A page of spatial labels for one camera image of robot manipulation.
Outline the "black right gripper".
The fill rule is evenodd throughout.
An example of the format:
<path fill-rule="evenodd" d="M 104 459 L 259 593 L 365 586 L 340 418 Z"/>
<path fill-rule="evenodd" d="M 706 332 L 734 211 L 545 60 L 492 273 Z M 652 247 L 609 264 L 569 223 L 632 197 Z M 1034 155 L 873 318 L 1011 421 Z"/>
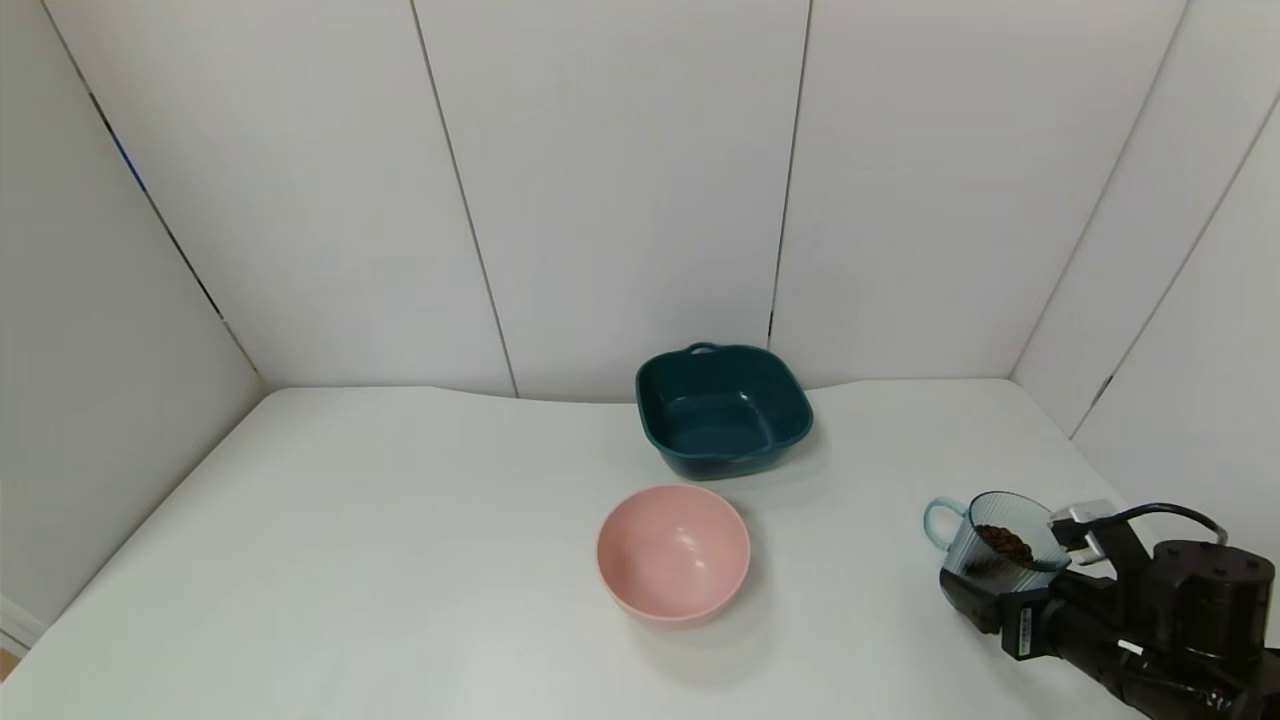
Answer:
<path fill-rule="evenodd" d="M 1002 650 L 1018 661 L 1111 662 L 1117 657 L 1124 612 L 1116 579 L 1061 573 L 1044 587 L 1000 598 L 946 568 L 938 579 L 951 607 L 979 633 L 1000 635 Z"/>

